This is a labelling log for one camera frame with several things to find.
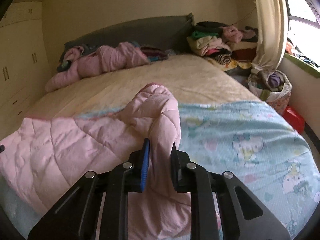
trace window frame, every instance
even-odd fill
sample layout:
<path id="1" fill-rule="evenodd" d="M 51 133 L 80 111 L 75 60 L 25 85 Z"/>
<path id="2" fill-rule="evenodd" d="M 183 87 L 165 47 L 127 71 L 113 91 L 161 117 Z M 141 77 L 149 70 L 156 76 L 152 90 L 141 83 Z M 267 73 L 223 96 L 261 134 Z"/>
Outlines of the window frame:
<path id="1" fill-rule="evenodd" d="M 311 11 L 313 12 L 313 7 L 310 5 L 310 2 L 308 0 L 305 0 L 308 4 L 308 6 L 310 7 Z M 285 3 L 287 5 L 287 11 L 288 11 L 288 27 L 289 27 L 289 30 L 291 29 L 291 26 L 290 26 L 290 21 L 293 20 L 293 21 L 298 21 L 298 22 L 301 22 L 301 23 L 305 23 L 305 24 L 308 24 L 308 25 L 311 25 L 317 29 L 320 29 L 320 24 L 319 22 L 316 20 L 316 22 L 313 22 L 313 21 L 310 21 L 310 20 L 307 20 L 305 18 L 301 18 L 301 17 L 298 17 L 298 16 L 293 16 L 291 15 L 290 13 L 290 6 L 289 6 L 289 2 L 288 0 L 285 0 Z"/>

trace metal screw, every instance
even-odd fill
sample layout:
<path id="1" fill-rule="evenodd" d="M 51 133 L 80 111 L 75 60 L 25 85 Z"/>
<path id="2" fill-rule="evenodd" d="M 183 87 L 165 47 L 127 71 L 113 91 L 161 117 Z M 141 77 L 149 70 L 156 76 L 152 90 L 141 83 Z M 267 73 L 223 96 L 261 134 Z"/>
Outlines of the metal screw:
<path id="1" fill-rule="evenodd" d="M 92 179 L 94 176 L 95 176 L 95 174 L 94 174 L 93 171 L 87 171 L 87 172 L 85 173 L 85 177 L 86 177 L 87 179 Z"/>
<path id="2" fill-rule="evenodd" d="M 130 169 L 132 168 L 132 163 L 124 163 L 122 164 L 122 167 L 124 167 L 125 169 Z"/>
<path id="3" fill-rule="evenodd" d="M 187 163 L 187 168 L 190 169 L 190 170 L 193 170 L 196 168 L 196 164 L 195 163 Z"/>
<path id="4" fill-rule="evenodd" d="M 225 173 L 223 173 L 223 176 L 227 179 L 232 179 L 233 178 L 233 173 L 230 171 L 226 171 Z"/>

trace light blue bedsheet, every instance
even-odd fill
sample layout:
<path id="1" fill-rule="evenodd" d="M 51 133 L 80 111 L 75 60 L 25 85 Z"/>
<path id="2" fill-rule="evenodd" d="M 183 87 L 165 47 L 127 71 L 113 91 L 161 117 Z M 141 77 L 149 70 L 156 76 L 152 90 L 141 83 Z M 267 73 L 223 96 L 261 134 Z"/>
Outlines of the light blue bedsheet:
<path id="1" fill-rule="evenodd" d="M 97 117 L 113 110 L 81 117 Z M 282 222 L 293 239 L 320 201 L 319 171 L 303 137 L 263 102 L 215 107 L 179 105 L 179 111 L 179 150 L 208 171 L 233 172 Z M 0 189 L 0 205 L 27 237 L 40 216 L 1 178 Z"/>

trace pink comforter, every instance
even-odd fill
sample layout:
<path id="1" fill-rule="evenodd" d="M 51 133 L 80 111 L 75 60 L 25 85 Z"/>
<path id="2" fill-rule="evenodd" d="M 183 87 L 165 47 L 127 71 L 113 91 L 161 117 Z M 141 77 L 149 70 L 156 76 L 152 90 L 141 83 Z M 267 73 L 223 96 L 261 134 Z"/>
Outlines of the pink comforter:
<path id="1" fill-rule="evenodd" d="M 9 185 L 44 214 L 86 172 L 103 173 L 151 140 L 147 186 L 130 193 L 129 239 L 165 239 L 190 232 L 190 195 L 177 194 L 170 153 L 180 143 L 178 103 L 167 88 L 150 84 L 120 112 L 95 120 L 25 118 L 3 139 L 0 171 Z"/>
<path id="2" fill-rule="evenodd" d="M 140 48 L 129 42 L 121 42 L 118 47 L 101 46 L 96 52 L 81 57 L 82 47 L 68 50 L 63 61 L 72 61 L 71 67 L 55 74 L 45 85 L 47 93 L 71 85 L 82 78 L 93 77 L 122 68 L 132 68 L 149 64 Z"/>

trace curtain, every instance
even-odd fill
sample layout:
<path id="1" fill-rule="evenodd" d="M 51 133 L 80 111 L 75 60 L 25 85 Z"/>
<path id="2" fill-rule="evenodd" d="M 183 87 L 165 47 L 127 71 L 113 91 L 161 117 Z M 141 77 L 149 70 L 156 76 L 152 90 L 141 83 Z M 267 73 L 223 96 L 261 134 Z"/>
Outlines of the curtain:
<path id="1" fill-rule="evenodd" d="M 278 68 L 288 34 L 288 13 L 285 0 L 256 0 L 259 40 L 252 73 L 260 72 L 265 83 Z"/>

